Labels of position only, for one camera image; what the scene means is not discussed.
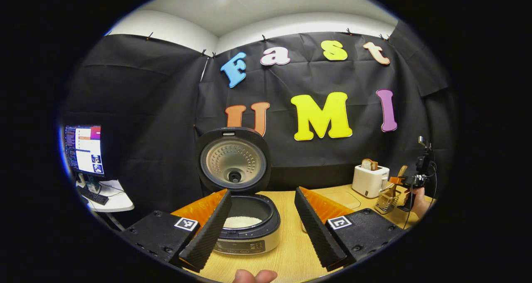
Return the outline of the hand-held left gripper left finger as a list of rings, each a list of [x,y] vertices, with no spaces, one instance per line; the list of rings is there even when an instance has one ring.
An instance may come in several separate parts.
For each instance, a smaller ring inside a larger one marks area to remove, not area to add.
[[[173,213],[149,213],[120,232],[121,238],[153,258],[200,272],[213,251],[232,206],[228,189]]]

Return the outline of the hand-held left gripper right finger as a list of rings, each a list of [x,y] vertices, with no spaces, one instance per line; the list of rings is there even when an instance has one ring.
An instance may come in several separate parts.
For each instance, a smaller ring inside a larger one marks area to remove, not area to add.
[[[327,271],[366,260],[405,233],[370,208],[353,211],[304,187],[295,190],[294,203]]]

